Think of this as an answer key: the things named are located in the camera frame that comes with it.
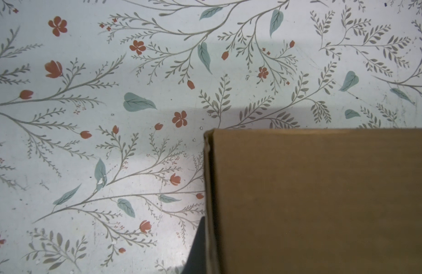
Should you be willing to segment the brown cardboard box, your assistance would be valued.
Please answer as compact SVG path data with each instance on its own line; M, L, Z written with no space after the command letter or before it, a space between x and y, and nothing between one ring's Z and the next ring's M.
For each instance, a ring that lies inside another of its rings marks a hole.
M422 274L422 129L212 130L209 274Z

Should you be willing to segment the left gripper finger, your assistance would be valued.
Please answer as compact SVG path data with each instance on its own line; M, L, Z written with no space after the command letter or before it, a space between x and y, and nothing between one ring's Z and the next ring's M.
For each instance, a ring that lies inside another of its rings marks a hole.
M206 274L205 217L202 217L182 274Z

